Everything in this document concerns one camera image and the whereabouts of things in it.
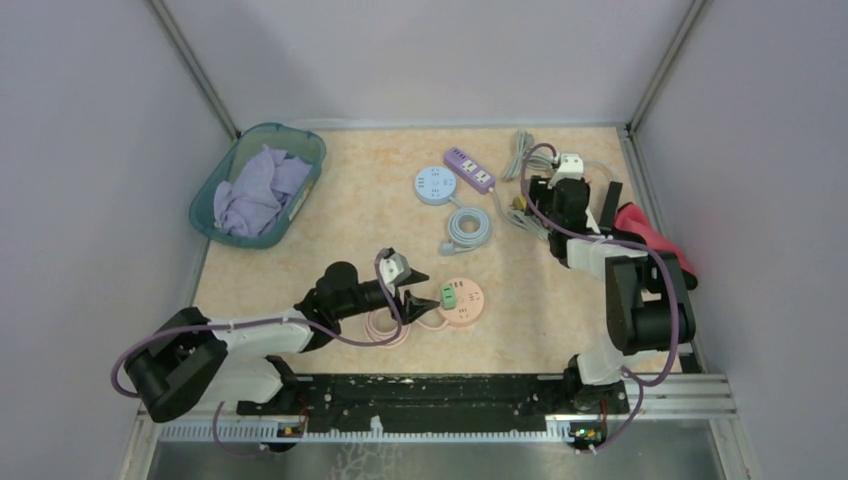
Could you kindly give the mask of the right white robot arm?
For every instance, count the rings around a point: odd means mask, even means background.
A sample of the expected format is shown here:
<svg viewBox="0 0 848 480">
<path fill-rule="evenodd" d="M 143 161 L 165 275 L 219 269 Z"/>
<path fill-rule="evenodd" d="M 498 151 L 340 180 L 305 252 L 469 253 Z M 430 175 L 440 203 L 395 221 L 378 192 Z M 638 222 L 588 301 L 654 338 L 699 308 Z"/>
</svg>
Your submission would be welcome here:
<svg viewBox="0 0 848 480">
<path fill-rule="evenodd" d="M 576 412 L 590 411 L 602 386 L 618 382 L 645 356 L 691 342 L 696 320 L 688 280 L 678 255 L 653 250 L 614 227 L 588 224 L 590 186 L 584 179 L 533 175 L 524 184 L 526 212 L 548 230 L 551 255 L 569 269 L 590 274 L 605 287 L 607 333 L 569 363 L 575 377 L 563 385 L 563 398 Z"/>
</svg>

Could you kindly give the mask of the yellow plug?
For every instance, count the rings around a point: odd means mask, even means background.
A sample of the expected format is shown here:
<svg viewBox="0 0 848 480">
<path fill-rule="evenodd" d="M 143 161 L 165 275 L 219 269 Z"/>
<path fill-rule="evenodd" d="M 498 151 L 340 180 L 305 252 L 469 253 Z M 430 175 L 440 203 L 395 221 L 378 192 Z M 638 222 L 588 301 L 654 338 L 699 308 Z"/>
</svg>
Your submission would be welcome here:
<svg viewBox="0 0 848 480">
<path fill-rule="evenodd" d="M 510 208 L 524 214 L 527 209 L 527 200 L 521 195 L 515 196 L 510 203 Z"/>
</svg>

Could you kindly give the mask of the pink round socket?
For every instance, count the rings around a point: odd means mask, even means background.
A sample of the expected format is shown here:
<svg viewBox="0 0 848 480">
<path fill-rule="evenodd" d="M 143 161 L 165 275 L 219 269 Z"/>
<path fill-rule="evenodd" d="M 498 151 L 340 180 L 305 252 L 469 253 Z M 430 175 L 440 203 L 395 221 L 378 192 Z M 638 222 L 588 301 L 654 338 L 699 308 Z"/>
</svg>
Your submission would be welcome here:
<svg viewBox="0 0 848 480">
<path fill-rule="evenodd" d="M 454 286 L 458 303 L 452 310 L 443 310 L 440 306 L 437 309 L 438 315 L 449 326 L 455 328 L 466 328 L 477 323 L 485 305 L 482 288 L 475 281 L 462 277 L 452 278 L 442 285 L 447 283 Z"/>
</svg>

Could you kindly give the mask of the purple power strip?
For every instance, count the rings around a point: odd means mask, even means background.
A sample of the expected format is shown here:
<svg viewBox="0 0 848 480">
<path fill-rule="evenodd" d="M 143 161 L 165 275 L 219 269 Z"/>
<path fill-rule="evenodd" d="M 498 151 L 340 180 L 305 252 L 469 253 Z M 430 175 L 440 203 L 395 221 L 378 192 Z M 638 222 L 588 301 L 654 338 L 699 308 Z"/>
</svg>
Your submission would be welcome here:
<svg viewBox="0 0 848 480">
<path fill-rule="evenodd" d="M 443 162 L 461 180 L 481 195 L 494 190 L 495 177 L 470 155 L 453 147 L 443 154 Z"/>
</svg>

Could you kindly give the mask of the blue round socket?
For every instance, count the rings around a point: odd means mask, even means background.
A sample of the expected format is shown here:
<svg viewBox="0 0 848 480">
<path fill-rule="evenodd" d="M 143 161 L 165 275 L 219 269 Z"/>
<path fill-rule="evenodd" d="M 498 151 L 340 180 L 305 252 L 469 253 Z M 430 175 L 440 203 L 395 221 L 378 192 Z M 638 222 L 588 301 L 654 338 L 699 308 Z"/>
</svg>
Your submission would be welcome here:
<svg viewBox="0 0 848 480">
<path fill-rule="evenodd" d="M 457 179 L 446 167 L 430 166 L 418 172 L 413 186 L 419 201 L 430 206 L 441 206 L 452 202 Z"/>
</svg>

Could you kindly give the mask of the black power strip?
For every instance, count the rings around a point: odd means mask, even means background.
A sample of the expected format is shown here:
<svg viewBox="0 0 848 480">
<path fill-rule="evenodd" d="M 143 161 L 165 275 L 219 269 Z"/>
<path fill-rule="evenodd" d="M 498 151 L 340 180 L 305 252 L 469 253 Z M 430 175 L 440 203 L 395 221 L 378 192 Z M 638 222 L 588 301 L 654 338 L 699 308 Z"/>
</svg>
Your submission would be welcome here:
<svg viewBox="0 0 848 480">
<path fill-rule="evenodd" d="M 610 234 L 614 229 L 614 222 L 618 212 L 618 205 L 622 190 L 623 184 L 621 182 L 611 181 L 608 185 L 601 214 L 597 220 L 598 228 L 604 235 Z"/>
</svg>

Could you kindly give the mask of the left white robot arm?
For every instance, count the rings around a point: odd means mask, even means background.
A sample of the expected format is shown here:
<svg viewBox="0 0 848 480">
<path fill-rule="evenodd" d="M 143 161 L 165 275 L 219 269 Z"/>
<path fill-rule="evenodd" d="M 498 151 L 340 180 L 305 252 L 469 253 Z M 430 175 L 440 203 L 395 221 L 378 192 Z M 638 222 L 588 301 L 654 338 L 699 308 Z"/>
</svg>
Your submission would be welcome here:
<svg viewBox="0 0 848 480">
<path fill-rule="evenodd" d="M 300 388 L 284 354 L 315 351 L 333 341 L 377 347 L 377 340 L 343 336 L 341 323 L 381 310 L 394 322 L 382 341 L 388 344 L 439 307 L 439 301 L 409 291 L 429 277 L 403 255 L 380 253 L 374 272 L 374 279 L 362 282 L 353 264 L 335 262 L 300 302 L 268 318 L 215 320 L 196 307 L 183 308 L 119 356 L 110 374 L 112 387 L 139 399 L 157 423 L 221 402 L 246 402 L 250 414 L 288 413 L 298 404 Z"/>
</svg>

